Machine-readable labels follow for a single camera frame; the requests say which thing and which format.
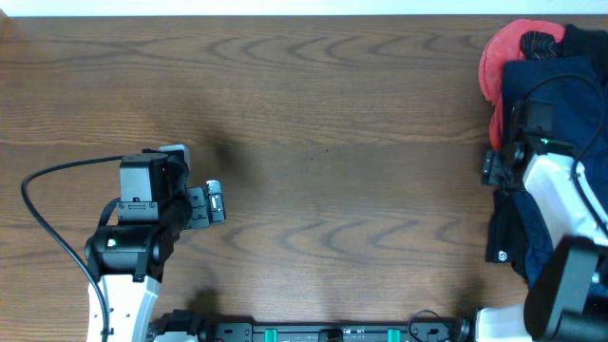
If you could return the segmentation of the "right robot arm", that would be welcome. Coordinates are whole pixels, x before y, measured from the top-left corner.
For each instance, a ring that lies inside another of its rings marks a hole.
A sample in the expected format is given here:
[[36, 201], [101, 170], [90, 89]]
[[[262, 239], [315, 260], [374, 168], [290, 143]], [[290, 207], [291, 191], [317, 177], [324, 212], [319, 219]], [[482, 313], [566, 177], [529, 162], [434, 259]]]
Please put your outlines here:
[[507, 141], [484, 157], [482, 182], [496, 187], [486, 258], [519, 266], [524, 303], [477, 312], [474, 341], [604, 341], [607, 214], [585, 178], [576, 147], [556, 139], [554, 106], [515, 103]]

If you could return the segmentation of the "navy blue shorts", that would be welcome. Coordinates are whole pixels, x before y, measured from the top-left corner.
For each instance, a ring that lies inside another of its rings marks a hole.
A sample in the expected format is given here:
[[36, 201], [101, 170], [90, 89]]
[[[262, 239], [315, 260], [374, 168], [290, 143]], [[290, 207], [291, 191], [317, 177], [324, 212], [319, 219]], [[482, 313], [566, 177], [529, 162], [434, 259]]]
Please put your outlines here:
[[599, 125], [599, 77], [586, 56], [513, 61], [503, 66], [503, 141], [510, 134], [513, 104], [523, 98], [553, 105], [554, 138], [581, 151]]

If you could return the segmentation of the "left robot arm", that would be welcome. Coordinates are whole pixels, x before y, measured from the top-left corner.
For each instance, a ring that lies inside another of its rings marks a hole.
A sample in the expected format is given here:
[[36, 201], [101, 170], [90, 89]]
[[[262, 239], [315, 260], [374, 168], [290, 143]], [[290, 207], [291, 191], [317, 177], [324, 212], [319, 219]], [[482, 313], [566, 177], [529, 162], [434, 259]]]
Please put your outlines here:
[[218, 180], [188, 186], [190, 152], [183, 144], [124, 156], [119, 198], [103, 210], [85, 257], [90, 341], [198, 341], [201, 328], [163, 326], [149, 331], [164, 264], [184, 230], [226, 220]]

